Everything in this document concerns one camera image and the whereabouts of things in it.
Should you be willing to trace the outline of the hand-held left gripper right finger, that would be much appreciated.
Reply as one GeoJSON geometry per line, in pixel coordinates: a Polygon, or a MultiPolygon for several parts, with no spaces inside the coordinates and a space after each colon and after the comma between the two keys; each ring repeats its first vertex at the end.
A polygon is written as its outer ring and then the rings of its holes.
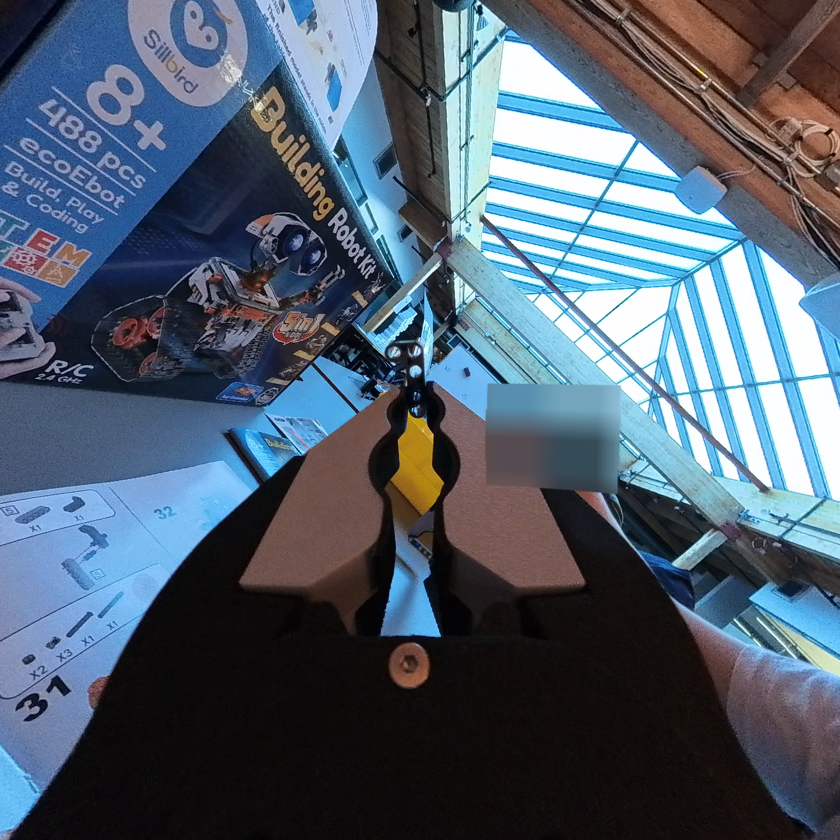
{"type": "Polygon", "coordinates": [[[429,386],[434,504],[429,597],[442,635],[468,635],[499,602],[585,588],[543,494],[487,484],[486,426],[439,384],[429,386]]]}

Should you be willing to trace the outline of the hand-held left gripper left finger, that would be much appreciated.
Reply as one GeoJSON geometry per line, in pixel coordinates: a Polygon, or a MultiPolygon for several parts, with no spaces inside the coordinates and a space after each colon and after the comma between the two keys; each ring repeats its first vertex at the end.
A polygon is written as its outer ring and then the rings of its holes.
{"type": "Polygon", "coordinates": [[[311,449],[239,583],[329,602],[351,634],[380,635],[395,568],[392,502],[403,394],[392,389],[311,449]]]}

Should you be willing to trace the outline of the dark grey angled beam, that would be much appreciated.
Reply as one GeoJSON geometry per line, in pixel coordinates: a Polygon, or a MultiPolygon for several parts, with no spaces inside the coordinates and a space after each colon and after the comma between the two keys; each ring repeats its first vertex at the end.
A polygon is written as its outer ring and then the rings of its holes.
{"type": "Polygon", "coordinates": [[[426,351],[419,340],[399,340],[385,349],[385,357],[402,373],[401,393],[407,413],[415,418],[427,416],[426,351]]]}

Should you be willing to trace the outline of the person's right forearm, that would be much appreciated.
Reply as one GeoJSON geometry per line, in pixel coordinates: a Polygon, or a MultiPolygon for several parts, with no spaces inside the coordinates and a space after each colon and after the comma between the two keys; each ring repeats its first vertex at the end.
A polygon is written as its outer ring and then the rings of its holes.
{"type": "Polygon", "coordinates": [[[726,709],[733,670],[740,654],[748,650],[750,645],[709,624],[680,603],[673,603],[688,626],[714,683],[720,703],[726,709]]]}

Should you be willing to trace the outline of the grey desk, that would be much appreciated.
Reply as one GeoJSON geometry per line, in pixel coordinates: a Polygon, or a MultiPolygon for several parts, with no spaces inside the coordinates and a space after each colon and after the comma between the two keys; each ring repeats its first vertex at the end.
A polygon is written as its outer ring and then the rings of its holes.
{"type": "MultiPolygon", "coordinates": [[[[332,433],[364,409],[361,374],[317,360],[269,406],[269,413],[308,417],[332,433]]],[[[2,381],[2,495],[21,490],[125,480],[218,460],[253,492],[258,481],[225,437],[231,427],[273,434],[261,408],[218,402],[2,381]]],[[[392,499],[399,557],[384,635],[438,636],[424,589],[425,557],[407,538],[421,514],[399,489],[392,499]]]]}

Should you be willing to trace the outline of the white task sheet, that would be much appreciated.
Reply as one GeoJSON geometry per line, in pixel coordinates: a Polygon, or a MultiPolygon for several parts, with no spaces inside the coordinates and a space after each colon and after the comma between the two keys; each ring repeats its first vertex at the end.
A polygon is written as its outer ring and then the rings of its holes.
{"type": "Polygon", "coordinates": [[[257,5],[332,149],[371,63],[376,1],[258,1],[257,5]]]}

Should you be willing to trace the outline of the blue manual booklet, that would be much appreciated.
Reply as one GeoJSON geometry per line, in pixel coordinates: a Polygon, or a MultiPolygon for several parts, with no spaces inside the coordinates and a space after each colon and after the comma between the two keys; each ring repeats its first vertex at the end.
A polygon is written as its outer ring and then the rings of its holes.
{"type": "Polygon", "coordinates": [[[227,439],[261,484],[291,460],[301,457],[299,449],[282,434],[231,427],[227,431],[227,439]]]}

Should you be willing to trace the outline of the sticker sheet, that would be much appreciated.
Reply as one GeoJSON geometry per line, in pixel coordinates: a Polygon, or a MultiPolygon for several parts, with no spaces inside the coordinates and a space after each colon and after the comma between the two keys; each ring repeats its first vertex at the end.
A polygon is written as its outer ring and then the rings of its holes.
{"type": "Polygon", "coordinates": [[[266,418],[279,436],[286,438],[301,455],[306,455],[329,435],[320,422],[313,418],[281,416],[275,413],[266,413],[266,418]]]}

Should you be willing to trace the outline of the yellow storage bin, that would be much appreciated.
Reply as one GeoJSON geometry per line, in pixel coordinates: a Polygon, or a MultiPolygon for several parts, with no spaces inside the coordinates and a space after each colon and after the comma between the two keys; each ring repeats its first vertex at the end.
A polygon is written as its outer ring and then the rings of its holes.
{"type": "Polygon", "coordinates": [[[444,485],[433,467],[433,452],[434,436],[426,421],[409,415],[398,440],[400,465],[392,483],[420,515],[435,504],[444,485]]]}

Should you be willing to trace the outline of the whiteboard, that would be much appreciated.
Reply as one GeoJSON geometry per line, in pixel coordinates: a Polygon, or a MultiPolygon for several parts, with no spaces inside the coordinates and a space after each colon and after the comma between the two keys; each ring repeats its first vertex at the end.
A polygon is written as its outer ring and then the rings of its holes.
{"type": "Polygon", "coordinates": [[[481,419],[487,414],[488,384],[500,383],[464,345],[455,347],[439,363],[434,363],[428,378],[481,419]]]}

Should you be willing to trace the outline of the dark blue jacket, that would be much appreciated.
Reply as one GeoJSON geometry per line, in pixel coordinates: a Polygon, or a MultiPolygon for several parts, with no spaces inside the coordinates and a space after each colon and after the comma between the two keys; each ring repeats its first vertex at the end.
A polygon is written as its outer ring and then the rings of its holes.
{"type": "Polygon", "coordinates": [[[645,551],[639,553],[668,595],[675,602],[693,612],[697,600],[690,572],[675,567],[671,562],[657,555],[645,551]]]}

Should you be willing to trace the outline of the open instruction booklet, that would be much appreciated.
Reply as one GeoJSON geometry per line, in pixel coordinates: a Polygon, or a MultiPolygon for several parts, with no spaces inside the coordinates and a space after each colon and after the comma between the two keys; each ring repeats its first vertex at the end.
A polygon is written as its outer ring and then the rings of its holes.
{"type": "Polygon", "coordinates": [[[251,489],[223,461],[2,495],[2,828],[89,723],[89,698],[184,558],[251,489]]]}

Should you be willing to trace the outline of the blue toy box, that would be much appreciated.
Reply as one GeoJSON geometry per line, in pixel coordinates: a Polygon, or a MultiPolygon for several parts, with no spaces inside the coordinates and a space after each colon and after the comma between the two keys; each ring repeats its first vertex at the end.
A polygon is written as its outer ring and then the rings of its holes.
{"type": "Polygon", "coordinates": [[[257,2],[2,2],[2,381],[264,406],[393,280],[257,2]]]}

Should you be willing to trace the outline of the person's white t-shirt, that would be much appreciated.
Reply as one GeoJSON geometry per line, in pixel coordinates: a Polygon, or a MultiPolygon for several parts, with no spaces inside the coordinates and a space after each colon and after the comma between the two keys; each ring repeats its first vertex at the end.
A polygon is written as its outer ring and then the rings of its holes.
{"type": "Polygon", "coordinates": [[[839,838],[839,678],[747,647],[730,679],[727,714],[773,798],[816,838],[839,838]]]}

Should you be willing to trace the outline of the white ceiling box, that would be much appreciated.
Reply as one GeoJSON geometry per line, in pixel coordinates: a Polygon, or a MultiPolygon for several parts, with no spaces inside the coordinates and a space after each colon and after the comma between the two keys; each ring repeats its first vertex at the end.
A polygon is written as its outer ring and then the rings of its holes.
{"type": "Polygon", "coordinates": [[[674,195],[692,213],[702,215],[718,205],[727,191],[720,178],[707,168],[696,166],[680,178],[674,195]]]}

